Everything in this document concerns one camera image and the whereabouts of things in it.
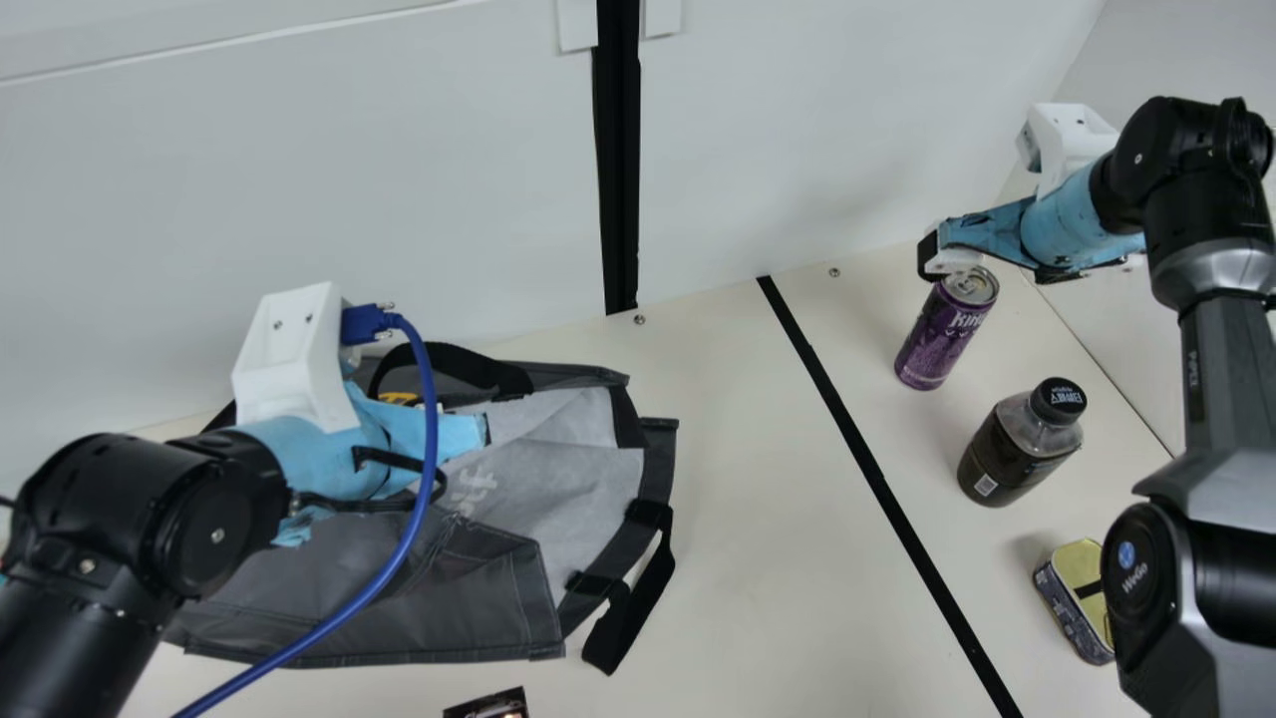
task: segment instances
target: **dark liquid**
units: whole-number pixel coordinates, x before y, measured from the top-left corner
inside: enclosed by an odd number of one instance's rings
[[[1071,454],[1049,459],[1025,454],[993,409],[961,458],[957,483],[976,504],[1005,506],[1041,483]]]

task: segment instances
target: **black bottle cap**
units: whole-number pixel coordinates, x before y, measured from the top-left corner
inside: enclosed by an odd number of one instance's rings
[[[1028,408],[1049,425],[1074,425],[1086,411],[1086,393],[1076,383],[1050,377],[1032,392]]]

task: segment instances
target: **blue cable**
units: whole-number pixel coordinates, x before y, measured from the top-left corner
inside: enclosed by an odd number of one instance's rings
[[[416,333],[416,328],[401,314],[387,312],[385,319],[388,320],[388,325],[402,329],[407,334],[408,343],[412,344],[412,355],[416,356],[416,365],[421,371],[421,400],[425,406],[425,459],[421,467],[421,487],[416,494],[416,504],[412,508],[412,515],[408,518],[407,529],[403,531],[403,537],[399,538],[398,547],[394,548],[390,560],[385,562],[385,566],[382,568],[382,571],[376,574],[367,587],[323,624],[315,626],[292,645],[281,649],[274,656],[217,686],[199,700],[181,709],[174,718],[193,718],[194,715],[203,714],[205,710],[242,690],[253,681],[292,661],[297,654],[336,631],[342,624],[371,603],[376,598],[376,594],[382,593],[385,584],[398,573],[399,566],[403,565],[408,551],[416,542],[416,537],[421,532],[421,524],[425,523],[425,511],[430,506],[430,487],[434,485],[434,469],[439,457],[439,416],[436,412],[439,402],[434,392],[434,370],[430,367],[430,356],[425,351],[425,342],[421,341],[421,334]]]

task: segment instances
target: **purple can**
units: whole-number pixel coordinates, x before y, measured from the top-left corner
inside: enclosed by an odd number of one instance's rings
[[[944,384],[999,289],[997,277],[984,267],[953,272],[937,281],[894,358],[900,381],[923,392]]]

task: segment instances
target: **can lid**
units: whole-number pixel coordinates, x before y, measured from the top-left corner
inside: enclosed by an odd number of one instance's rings
[[[1074,425],[1086,411],[1086,393],[1073,381],[1050,377],[1032,392],[1028,408],[1049,425]]]
[[[943,282],[953,298],[972,306],[991,304],[1000,288],[993,272],[980,265],[953,272],[944,277]]]

